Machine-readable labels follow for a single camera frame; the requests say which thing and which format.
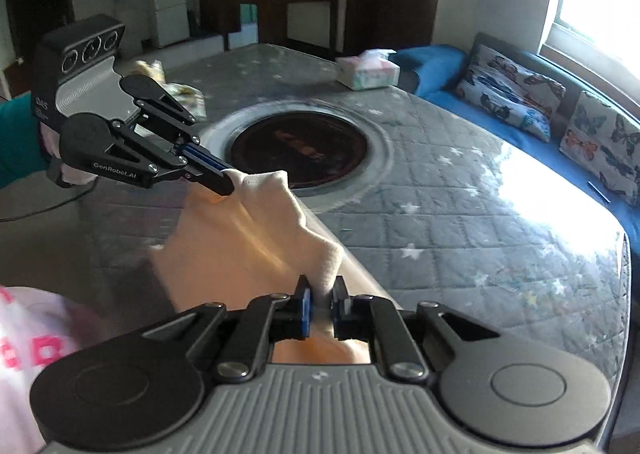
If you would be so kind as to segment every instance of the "camera lens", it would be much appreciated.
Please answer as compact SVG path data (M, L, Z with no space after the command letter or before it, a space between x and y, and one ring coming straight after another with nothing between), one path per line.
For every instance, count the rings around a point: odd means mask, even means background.
M100 38L93 38L91 41L86 43L84 50L82 51L82 62L89 62L100 52L100 47L102 46L102 40Z
M111 32L107 38L104 40L104 51L105 52L110 52L111 50L113 50L113 47L116 45L116 43L118 42L118 33L113 30L113 32Z
M65 59L62 60L62 73L69 73L78 62L78 52L71 50L66 54Z

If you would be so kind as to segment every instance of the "wooden table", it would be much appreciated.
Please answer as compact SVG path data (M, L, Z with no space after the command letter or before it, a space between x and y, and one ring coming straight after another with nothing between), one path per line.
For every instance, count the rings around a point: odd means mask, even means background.
M287 42L287 6L290 3L327 2L330 5L331 17L329 26L330 57L335 58L335 46L338 34L338 1L339 0L223 0L221 32L225 40L225 52L229 50L229 26L231 12L237 11L241 4L258 7L258 42L286 46Z

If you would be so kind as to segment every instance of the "sofa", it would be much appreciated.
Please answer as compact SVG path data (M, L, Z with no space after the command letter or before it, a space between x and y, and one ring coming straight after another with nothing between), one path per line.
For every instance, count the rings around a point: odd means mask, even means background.
M479 45L483 44L497 50L514 62L529 70L545 75L559 82L566 88L561 105L551 119L550 142L543 142L530 133L506 124L487 111L460 99L454 89L465 75L468 66L468 55L447 45L432 45L401 50L390 60L401 68L399 87L429 102L444 108L474 124L483 127L501 139L515 145L518 149L536 158L551 170L555 171L574 186L587 193L596 202L604 205L620 222L629 237L632 252L633 284L640 283L640 206L628 205L621 197L615 195L598 182L598 178L585 171L580 165L566 158L559 151L559 144L566 131L567 124L575 110L578 97L582 91L606 98L593 86L582 81L572 73L556 66L543 57L524 52L515 46L484 33L478 33L469 55L473 56ZM611 104L626 115L630 113L615 102ZM592 182L603 192L610 203L595 192L588 184ZM637 296L638 290L632 290Z

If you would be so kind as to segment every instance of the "red lettering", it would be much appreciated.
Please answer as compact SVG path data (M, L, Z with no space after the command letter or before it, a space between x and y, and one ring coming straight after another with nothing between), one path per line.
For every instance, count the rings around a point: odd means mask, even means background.
M8 291L6 291L5 287L0 287L0 298L4 299L7 303L12 303L14 301L14 298Z
M20 369L20 359L15 352L14 347L9 343L7 337L0 340L0 357L4 363L4 367L7 369Z
M42 336L31 339L31 360L34 366L48 366L62 355L62 339L60 337Z

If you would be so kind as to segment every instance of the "white towel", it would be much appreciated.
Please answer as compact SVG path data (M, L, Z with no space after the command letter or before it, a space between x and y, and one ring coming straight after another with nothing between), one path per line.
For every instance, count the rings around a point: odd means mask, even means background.
M351 295L388 294L287 187L287 173L229 170L235 190L220 197L191 187L174 234L152 262L174 306L183 311L219 301L242 309L254 297L293 293L306 275L316 303L327 301L336 275ZM369 362L362 342L338 342L325 325L306 341L276 345L275 362Z

